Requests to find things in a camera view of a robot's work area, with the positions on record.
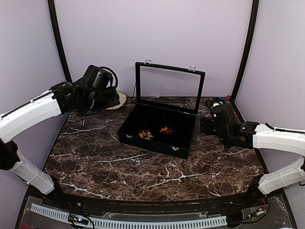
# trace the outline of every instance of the brown marble surface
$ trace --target brown marble surface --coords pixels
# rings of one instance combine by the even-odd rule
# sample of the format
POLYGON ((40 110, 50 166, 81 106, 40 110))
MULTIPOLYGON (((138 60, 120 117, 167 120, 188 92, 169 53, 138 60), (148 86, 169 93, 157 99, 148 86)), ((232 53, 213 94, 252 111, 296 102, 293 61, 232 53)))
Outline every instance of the brown marble surface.
MULTIPOLYGON (((165 98, 178 106, 193 106, 194 98, 165 98)), ((228 151, 215 136, 200 133, 200 117, 208 116, 202 98, 187 160, 150 152, 118 141, 117 131, 130 111, 68 117, 45 172, 59 179, 65 193, 116 200, 164 201, 227 196, 245 192, 263 173, 255 151, 228 151)))

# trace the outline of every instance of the metal clasp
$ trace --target metal clasp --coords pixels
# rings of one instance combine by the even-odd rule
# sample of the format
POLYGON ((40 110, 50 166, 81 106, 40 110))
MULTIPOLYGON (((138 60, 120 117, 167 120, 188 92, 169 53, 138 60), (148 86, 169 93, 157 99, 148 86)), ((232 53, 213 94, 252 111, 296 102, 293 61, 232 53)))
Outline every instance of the metal clasp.
POLYGON ((194 66, 194 65, 190 65, 190 67, 189 67, 189 71, 191 71, 191 72, 195 72, 195 70, 196 70, 196 66, 194 66))
POLYGON ((144 64, 151 64, 151 60, 146 60, 145 62, 144 62, 144 64))
POLYGON ((172 146, 172 150, 173 150, 173 151, 178 151, 178 150, 179 150, 179 147, 174 147, 174 146, 172 146))

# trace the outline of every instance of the black pole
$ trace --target black pole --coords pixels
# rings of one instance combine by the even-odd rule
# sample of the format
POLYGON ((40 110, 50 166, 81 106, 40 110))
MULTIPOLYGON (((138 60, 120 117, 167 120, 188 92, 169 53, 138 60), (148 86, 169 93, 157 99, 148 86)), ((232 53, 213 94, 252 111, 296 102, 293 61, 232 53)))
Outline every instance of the black pole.
POLYGON ((252 39, 253 39, 253 34, 254 34, 254 28, 255 28, 256 17, 257 17, 257 12, 258 12, 258 4, 259 4, 259 0, 253 0, 250 22, 249 22, 249 27, 248 27, 248 33, 247 33, 246 43, 244 45, 244 53, 243 53, 242 60, 241 60, 240 66, 239 66, 234 89, 233 89, 232 95, 231 95, 231 99, 233 101, 237 97, 238 90, 240 88, 240 85, 242 83, 242 79, 244 76, 244 70, 246 69, 246 65, 247 65, 247 61, 248 61, 248 57, 249 57, 249 53, 250 53, 250 48, 251 48, 251 43, 252 43, 252 39))
POLYGON ((50 18, 51 18, 54 38, 55 38, 55 42, 56 42, 56 46, 57 46, 58 55, 59 55, 59 58, 61 60, 63 73, 65 74, 66 81, 72 83, 72 78, 71 78, 70 71, 69 71, 69 68, 68 68, 66 55, 65 55, 65 52, 63 50, 63 45, 62 45, 62 41, 61 41, 61 34, 59 32, 59 26, 58 26, 58 21, 57 21, 57 16, 56 16, 56 9, 55 9, 54 0, 48 0, 48 5, 49 5, 49 12, 50 12, 50 18))

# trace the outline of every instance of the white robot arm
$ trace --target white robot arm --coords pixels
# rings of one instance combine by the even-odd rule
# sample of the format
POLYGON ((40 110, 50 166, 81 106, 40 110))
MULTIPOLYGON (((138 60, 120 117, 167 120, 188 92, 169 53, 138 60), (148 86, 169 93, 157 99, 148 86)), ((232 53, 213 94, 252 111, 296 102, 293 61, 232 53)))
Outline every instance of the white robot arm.
POLYGON ((87 111, 97 112, 118 105, 117 84, 117 77, 111 69, 90 65, 78 81, 62 82, 24 105, 0 114, 0 169, 13 172, 51 198, 56 195, 53 199, 58 202, 61 188, 57 180, 27 160, 13 138, 46 119, 72 110, 84 115, 87 111), (112 85, 112 76, 116 80, 115 86, 112 85))
POLYGON ((282 129, 259 124, 253 135, 253 148, 277 149, 300 154, 296 162, 271 174, 265 174, 259 181, 263 194, 305 180, 305 132, 302 130, 282 129))
POLYGON ((201 119, 201 131, 216 135, 225 148, 276 149, 302 157, 271 174, 255 177, 247 191, 247 199, 255 202, 277 189, 305 181, 305 131, 272 127, 268 124, 243 122, 238 124, 233 109, 220 98, 207 102, 212 118, 201 119))

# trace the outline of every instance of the white cable tray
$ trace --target white cable tray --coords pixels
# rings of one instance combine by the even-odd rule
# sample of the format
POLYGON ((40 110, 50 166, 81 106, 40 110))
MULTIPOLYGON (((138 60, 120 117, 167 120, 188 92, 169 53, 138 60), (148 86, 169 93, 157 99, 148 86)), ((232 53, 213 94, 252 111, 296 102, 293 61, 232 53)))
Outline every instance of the white cable tray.
MULTIPOLYGON (((67 211, 51 209, 38 204, 32 204, 31 211, 57 221, 69 223, 69 213, 67 211)), ((96 229, 204 229, 227 225, 226 216, 177 222, 128 222, 95 217, 90 217, 90 219, 94 222, 96 229)), ((85 227, 92 228, 92 224, 89 222, 85 227)))

